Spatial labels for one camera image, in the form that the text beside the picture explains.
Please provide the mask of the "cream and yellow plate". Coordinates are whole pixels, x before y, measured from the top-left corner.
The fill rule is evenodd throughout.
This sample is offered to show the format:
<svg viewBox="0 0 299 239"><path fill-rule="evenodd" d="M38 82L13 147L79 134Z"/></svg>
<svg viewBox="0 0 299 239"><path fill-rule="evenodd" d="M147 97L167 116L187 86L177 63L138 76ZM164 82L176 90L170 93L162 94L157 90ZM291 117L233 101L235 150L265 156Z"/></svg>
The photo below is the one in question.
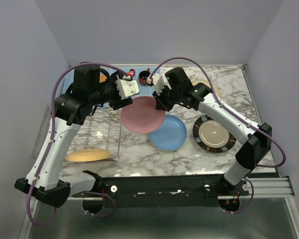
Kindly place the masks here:
<svg viewBox="0 0 299 239"><path fill-rule="evenodd" d="M201 80L191 80L191 82L192 82L192 85L194 85L194 86L197 85L198 83L203 83L207 87L211 88L210 84L209 84L209 82L207 80L202 80L202 79ZM220 97L221 96L221 92L220 92L219 88L214 83L212 83L212 86L213 86L213 89L214 89L214 92L216 93L216 95L218 97Z"/></svg>

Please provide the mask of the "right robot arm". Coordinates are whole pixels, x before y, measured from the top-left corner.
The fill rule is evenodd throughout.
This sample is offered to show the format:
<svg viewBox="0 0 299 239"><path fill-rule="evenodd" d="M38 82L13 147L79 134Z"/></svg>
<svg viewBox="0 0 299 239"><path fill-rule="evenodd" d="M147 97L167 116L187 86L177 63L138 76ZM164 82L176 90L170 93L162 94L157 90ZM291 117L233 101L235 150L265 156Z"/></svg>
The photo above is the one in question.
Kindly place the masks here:
<svg viewBox="0 0 299 239"><path fill-rule="evenodd" d="M221 142L224 137L226 142L234 137L241 144L236 161L219 183L223 194L235 192L237 184L271 150L272 127L269 124L259 125L245 118L218 98L212 84L193 84L181 67L167 71L164 76L152 74L148 83L155 87L153 96L158 110L169 112L174 105L180 105L203 114L194 136L203 148L226 149L226 143Z"/></svg>

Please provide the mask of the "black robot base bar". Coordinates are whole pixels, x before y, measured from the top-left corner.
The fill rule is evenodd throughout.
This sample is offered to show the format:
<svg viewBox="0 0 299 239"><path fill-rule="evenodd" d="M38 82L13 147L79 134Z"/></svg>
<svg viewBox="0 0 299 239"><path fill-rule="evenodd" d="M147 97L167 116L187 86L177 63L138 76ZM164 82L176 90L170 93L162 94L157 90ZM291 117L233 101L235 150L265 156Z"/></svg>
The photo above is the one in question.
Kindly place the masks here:
<svg viewBox="0 0 299 239"><path fill-rule="evenodd" d="M218 207L226 199L249 195L245 181L231 186L221 174L103 177L96 192L104 192L110 198L84 194L84 210L96 213L112 207Z"/></svg>

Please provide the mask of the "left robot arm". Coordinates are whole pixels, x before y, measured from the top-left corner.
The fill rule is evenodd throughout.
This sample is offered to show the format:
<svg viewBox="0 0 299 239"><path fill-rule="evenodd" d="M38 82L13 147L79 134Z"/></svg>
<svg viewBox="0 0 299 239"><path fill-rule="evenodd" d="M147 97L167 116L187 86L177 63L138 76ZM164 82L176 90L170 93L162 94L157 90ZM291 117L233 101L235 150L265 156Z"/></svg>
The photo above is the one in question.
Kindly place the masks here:
<svg viewBox="0 0 299 239"><path fill-rule="evenodd" d="M70 176L68 182L61 180L62 163L74 136L97 107L109 104L115 110L121 109L132 104L132 96L139 93L137 88L131 93L127 91L129 84L135 84L128 73L109 64L93 62L66 70L57 80L55 90L70 71L74 71L73 84L60 96L52 92L49 129L38 158L27 176L17 179L14 185L29 200L34 197L54 208L61 207L68 197L78 193L90 197L100 193L100 176L88 170Z"/></svg>

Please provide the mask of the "pink plate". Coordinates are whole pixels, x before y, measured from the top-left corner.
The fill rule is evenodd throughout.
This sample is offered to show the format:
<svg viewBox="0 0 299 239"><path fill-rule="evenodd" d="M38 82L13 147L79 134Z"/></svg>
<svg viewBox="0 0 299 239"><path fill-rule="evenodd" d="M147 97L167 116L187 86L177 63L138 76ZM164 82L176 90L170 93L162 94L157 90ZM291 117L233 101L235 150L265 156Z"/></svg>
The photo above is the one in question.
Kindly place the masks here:
<svg viewBox="0 0 299 239"><path fill-rule="evenodd" d="M147 134L158 129L165 120L165 111L156 109L156 101L150 96L133 99L133 103L121 110L121 122L131 132Z"/></svg>

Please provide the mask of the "blue plate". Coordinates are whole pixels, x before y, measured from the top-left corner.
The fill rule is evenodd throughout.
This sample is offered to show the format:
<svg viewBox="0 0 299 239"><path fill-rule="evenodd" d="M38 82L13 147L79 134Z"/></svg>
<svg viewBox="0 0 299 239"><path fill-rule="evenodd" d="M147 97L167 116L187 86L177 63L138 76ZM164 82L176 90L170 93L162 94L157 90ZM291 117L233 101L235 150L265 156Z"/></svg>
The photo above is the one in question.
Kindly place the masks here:
<svg viewBox="0 0 299 239"><path fill-rule="evenodd" d="M162 151L176 151L183 146L187 138L184 122L173 115L166 115L163 124L148 137Z"/></svg>

